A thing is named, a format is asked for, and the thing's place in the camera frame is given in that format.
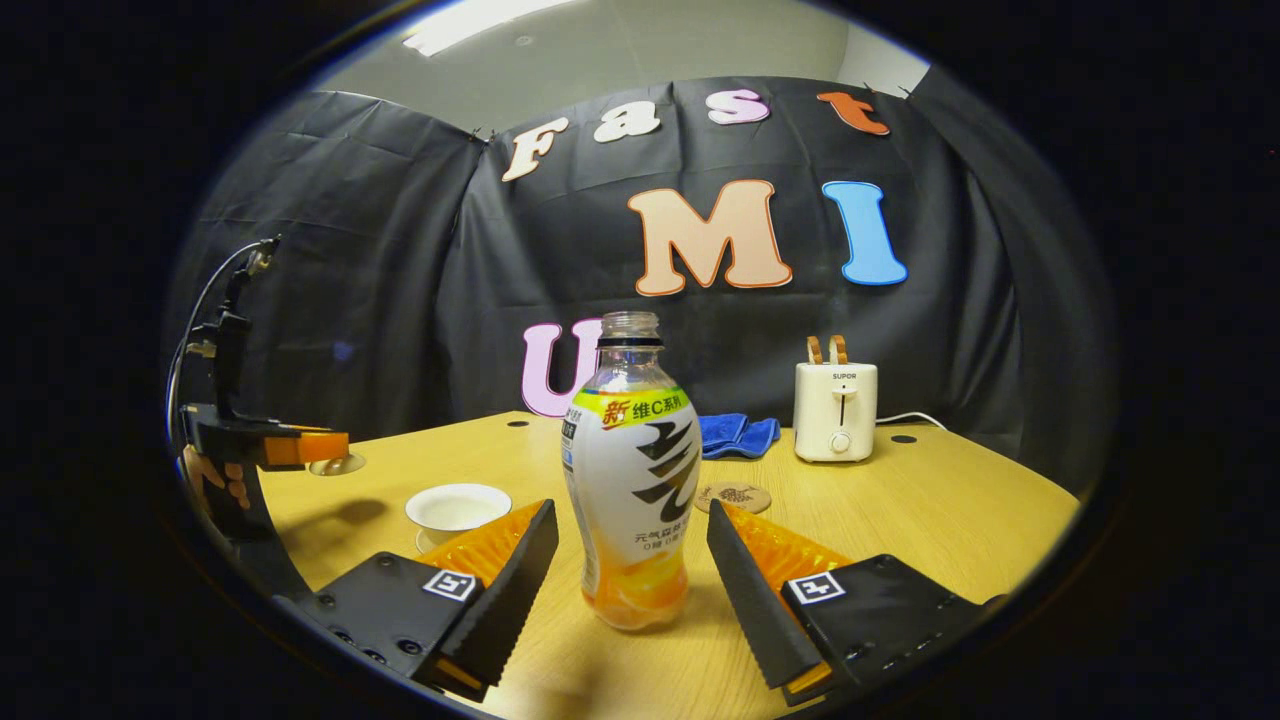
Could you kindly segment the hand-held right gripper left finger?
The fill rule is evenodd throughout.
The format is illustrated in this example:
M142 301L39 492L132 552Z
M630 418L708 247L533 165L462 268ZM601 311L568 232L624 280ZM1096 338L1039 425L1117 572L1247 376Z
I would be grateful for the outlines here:
M544 498L416 559L379 552L300 610L375 664L481 701L498 685L558 547Z

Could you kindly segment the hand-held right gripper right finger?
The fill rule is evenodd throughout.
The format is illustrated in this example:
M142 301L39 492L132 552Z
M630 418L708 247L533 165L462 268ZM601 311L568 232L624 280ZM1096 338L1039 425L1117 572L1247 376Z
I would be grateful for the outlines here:
M765 684L790 706L878 694L1000 602L966 600L891 553L847 559L721 501L707 543Z

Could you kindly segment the round cork coaster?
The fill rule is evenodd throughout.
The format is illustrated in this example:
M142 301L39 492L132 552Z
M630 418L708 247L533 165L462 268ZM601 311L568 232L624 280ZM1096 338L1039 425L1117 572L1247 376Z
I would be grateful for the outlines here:
M694 498L695 506L703 512L710 511L713 501L745 512L760 514L772 505L772 496L767 489L749 483L716 482L701 486Z

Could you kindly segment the white ceramic teacup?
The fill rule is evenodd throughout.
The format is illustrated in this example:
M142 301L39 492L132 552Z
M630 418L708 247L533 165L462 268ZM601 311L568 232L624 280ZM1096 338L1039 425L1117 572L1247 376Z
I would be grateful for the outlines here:
M419 529L419 547L425 548L503 518L512 507L502 489L454 483L421 489L404 502L404 514Z

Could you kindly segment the clear orange-drink water bottle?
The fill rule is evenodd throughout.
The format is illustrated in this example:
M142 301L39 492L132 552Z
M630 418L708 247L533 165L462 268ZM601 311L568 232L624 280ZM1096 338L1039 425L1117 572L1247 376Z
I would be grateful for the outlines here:
M658 325L654 313L603 316L596 370L561 428L582 597L621 632L671 624L689 592L684 539L703 438L690 397L660 366Z

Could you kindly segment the blue folded towel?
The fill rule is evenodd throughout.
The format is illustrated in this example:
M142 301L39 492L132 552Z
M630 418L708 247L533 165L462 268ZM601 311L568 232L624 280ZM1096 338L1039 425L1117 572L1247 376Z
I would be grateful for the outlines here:
M704 459L764 456L781 437L776 418L751 421L745 414L730 413L699 416Z

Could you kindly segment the white toaster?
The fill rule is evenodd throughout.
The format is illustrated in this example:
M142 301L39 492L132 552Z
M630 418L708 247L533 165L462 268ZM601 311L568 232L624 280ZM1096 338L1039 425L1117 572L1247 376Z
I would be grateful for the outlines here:
M860 462L872 456L878 366L799 363L794 388L794 447L801 460Z

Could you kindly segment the black backdrop cloth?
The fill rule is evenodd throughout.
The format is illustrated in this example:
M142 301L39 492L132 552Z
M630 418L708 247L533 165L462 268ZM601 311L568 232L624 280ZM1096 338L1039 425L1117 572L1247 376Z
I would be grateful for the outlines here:
M197 211L165 355L218 266L278 237L239 300L236 410L355 441L525 409L558 416L593 323L658 315L703 416L794 416L805 340L879 368L922 413L1079 495L1117 414L1114 310L1061 181L943 72L908 97L820 79L672 81L483 141L314 91Z

